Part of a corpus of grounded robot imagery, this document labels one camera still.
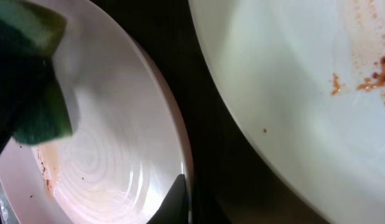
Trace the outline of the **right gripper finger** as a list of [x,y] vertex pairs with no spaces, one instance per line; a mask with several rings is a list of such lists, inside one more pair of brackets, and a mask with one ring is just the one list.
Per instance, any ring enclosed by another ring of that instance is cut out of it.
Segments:
[[147,224],[188,224],[188,212],[187,183],[185,176],[180,174]]

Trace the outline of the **green scrubbing sponge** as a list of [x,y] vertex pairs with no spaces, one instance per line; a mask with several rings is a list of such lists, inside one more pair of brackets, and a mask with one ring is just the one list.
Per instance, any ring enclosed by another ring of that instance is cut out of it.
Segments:
[[27,1],[0,1],[0,134],[36,145],[73,133],[52,57],[61,14]]

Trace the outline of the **white plate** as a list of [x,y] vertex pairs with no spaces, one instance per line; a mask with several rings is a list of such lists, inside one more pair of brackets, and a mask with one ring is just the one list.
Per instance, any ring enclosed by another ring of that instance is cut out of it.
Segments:
[[331,223],[385,223],[385,1],[190,1],[246,139]]
[[90,1],[27,1],[67,20],[53,57],[73,133],[0,134],[0,183],[20,223],[147,223],[193,169],[172,92],[144,49]]

